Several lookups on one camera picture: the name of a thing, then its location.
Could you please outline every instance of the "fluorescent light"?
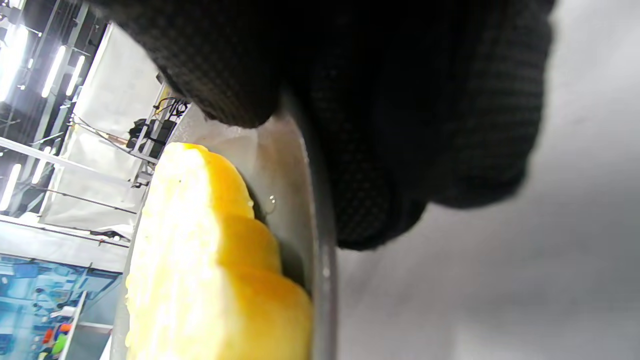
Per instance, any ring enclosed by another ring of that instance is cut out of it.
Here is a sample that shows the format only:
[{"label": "fluorescent light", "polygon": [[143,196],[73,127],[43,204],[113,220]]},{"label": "fluorescent light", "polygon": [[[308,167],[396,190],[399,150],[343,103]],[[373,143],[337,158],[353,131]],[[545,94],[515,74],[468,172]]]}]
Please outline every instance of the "fluorescent light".
[{"label": "fluorescent light", "polygon": [[[47,154],[51,153],[51,146],[47,146],[44,148],[44,152]],[[36,166],[36,171],[33,173],[33,178],[31,179],[31,184],[37,184],[40,182],[40,178],[42,177],[42,173],[44,172],[44,166],[47,164],[46,160],[40,159],[38,161],[38,166]]]},{"label": "fluorescent light", "polygon": [[11,202],[11,197],[13,196],[13,189],[15,188],[15,183],[18,182],[18,175],[20,175],[20,169],[22,165],[15,164],[13,169],[11,169],[11,175],[9,175],[9,181],[4,188],[4,193],[2,195],[2,200],[0,200],[0,211],[7,210],[9,208],[9,202]]},{"label": "fluorescent light", "polygon": [[6,47],[0,51],[0,101],[6,100],[13,88],[28,40],[29,30],[24,26],[12,26],[12,31],[4,39]]},{"label": "fluorescent light", "polygon": [[82,70],[82,65],[84,65],[84,55],[81,55],[78,58],[76,69],[74,70],[73,75],[71,75],[71,80],[69,81],[69,86],[67,87],[67,96],[71,96],[71,94],[73,94],[74,92],[74,89],[76,88],[76,83],[78,82],[78,76],[80,76],[80,70]]},{"label": "fluorescent light", "polygon": [[47,81],[45,81],[44,88],[42,88],[42,97],[48,97],[49,94],[51,93],[51,87],[53,86],[53,81],[56,79],[56,75],[58,75],[58,70],[60,69],[60,64],[62,63],[62,57],[64,57],[66,50],[67,48],[64,45],[62,45],[58,49],[56,58],[53,60],[53,64],[51,65],[51,70],[49,70]]}]

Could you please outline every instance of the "cable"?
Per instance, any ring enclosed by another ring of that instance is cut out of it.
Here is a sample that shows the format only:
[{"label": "cable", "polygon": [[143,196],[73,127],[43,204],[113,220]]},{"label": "cable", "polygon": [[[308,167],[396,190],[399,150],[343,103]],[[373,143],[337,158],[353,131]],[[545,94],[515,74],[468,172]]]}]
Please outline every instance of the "cable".
[{"label": "cable", "polygon": [[147,161],[147,159],[142,158],[141,156],[135,155],[135,154],[133,153],[133,149],[131,149],[131,150],[125,150],[125,149],[121,148],[117,143],[112,142],[109,138],[107,138],[106,136],[104,136],[104,135],[100,134],[100,131],[99,131],[98,129],[96,129],[95,127],[93,127],[93,126],[89,125],[89,124],[88,124],[86,121],[84,121],[81,117],[79,117],[78,115],[76,115],[76,113],[72,113],[72,116],[73,116],[75,119],[80,120],[84,125],[88,126],[91,130],[93,130],[93,133],[95,133],[95,134],[96,134],[96,135],[98,135],[99,137],[101,137],[101,138],[105,139],[105,140],[106,140],[107,142],[109,142],[111,145],[115,146],[118,150],[123,151],[123,152],[126,152],[127,154],[129,154],[129,155],[133,156],[134,158],[140,159],[140,160],[142,160],[142,161]]}]

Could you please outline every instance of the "black glove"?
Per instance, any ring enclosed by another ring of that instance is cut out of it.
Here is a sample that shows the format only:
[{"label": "black glove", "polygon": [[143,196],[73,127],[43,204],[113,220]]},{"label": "black glove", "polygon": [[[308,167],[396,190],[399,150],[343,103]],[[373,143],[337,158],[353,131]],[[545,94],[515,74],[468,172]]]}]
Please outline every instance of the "black glove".
[{"label": "black glove", "polygon": [[329,171],[341,247],[428,202],[512,195],[541,117],[553,0],[93,0],[208,116],[257,127],[290,86]]}]

